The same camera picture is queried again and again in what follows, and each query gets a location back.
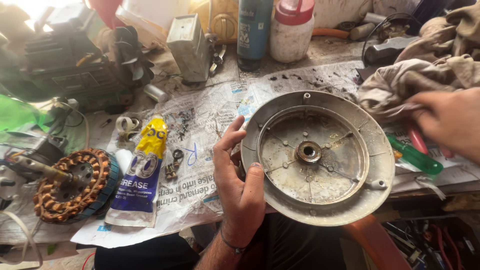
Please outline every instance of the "wrist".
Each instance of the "wrist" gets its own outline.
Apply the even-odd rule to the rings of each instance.
[[[253,238],[255,232],[249,232],[245,228],[240,229],[233,226],[228,220],[222,222],[220,228],[223,239],[234,247],[244,248]]]

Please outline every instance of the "green screwdriver handle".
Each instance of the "green screwdriver handle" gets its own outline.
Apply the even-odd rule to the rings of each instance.
[[[398,141],[394,135],[387,134],[387,138],[392,147],[402,153],[402,159],[419,168],[422,172],[437,175],[444,169],[441,163],[416,150],[413,146]]]

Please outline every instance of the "white plastic bottle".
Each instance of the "white plastic bottle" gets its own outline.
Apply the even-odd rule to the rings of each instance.
[[[305,57],[312,38],[314,0],[280,0],[270,28],[270,55],[282,63]]]

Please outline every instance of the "blue bottle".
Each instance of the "blue bottle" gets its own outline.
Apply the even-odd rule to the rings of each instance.
[[[273,0],[240,0],[237,62],[243,71],[260,68],[270,30]]]

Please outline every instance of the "workbench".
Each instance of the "workbench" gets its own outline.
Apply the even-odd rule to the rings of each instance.
[[[180,98],[185,95],[195,94],[201,92],[205,87],[220,85],[227,82],[242,82],[247,79],[261,78],[266,75],[286,71],[291,69],[306,68],[319,65],[334,64],[337,62],[347,61],[360,61],[362,42],[352,42],[334,37],[313,37],[310,43],[310,47],[307,53],[307,57],[301,61],[282,64],[274,61],[268,54],[262,59],[261,68],[254,73],[246,73],[239,70],[237,67],[237,54],[236,45],[230,44],[227,46],[227,52],[224,56],[224,63],[217,68],[216,74],[210,77],[205,83],[196,83],[186,86],[180,76],[180,71],[175,64],[175,61],[171,53],[166,51],[160,51],[149,55],[149,58],[156,64],[153,68],[156,74],[152,81],[152,84],[156,85],[160,89],[167,92],[171,98]],[[321,86],[312,85],[310,89],[322,88]],[[129,112],[141,112],[154,109],[156,103],[147,97],[141,89],[135,90],[135,102],[128,109]],[[90,113],[87,115],[90,125],[90,141],[89,146],[95,148],[106,149],[109,142],[112,139],[112,133],[115,129],[115,120],[119,115],[108,115],[104,111]],[[107,119],[111,119],[112,122],[105,127],[101,128]],[[73,113],[67,120],[68,123],[78,123],[81,120],[79,115]],[[85,133],[84,125],[80,125],[75,128],[65,128],[60,136],[65,136],[69,140],[69,144],[65,148],[65,153],[79,150],[83,148]],[[406,181],[407,178],[412,178],[408,175],[408,172],[399,170],[403,176],[399,183]],[[452,177],[463,177],[467,180],[462,181],[459,184],[446,184],[440,187],[447,195],[453,195],[463,192],[471,192],[480,190],[480,173],[463,172],[461,170],[452,173]],[[390,199],[393,204],[398,204],[399,200],[410,200],[413,198],[421,197],[438,201],[435,195],[432,195],[429,189],[426,188],[413,188],[399,193],[392,193]],[[31,196],[25,195],[25,205],[22,206],[25,211],[30,211],[30,219],[36,218],[33,213],[33,202],[31,202]],[[379,210],[379,216],[382,216],[381,220],[391,220],[401,218],[400,212],[395,210],[390,203],[390,206],[381,208]],[[24,243],[24,235],[20,228],[13,221],[3,221],[3,217],[0,220],[0,244],[22,246]],[[83,225],[84,221],[81,221],[75,225],[54,225],[41,223],[39,231],[36,233],[34,239],[39,244],[52,244],[52,243],[69,243],[72,236]],[[57,253],[57,256],[69,256],[70,253]],[[45,256],[45,260],[57,258],[55,253],[53,256]]]

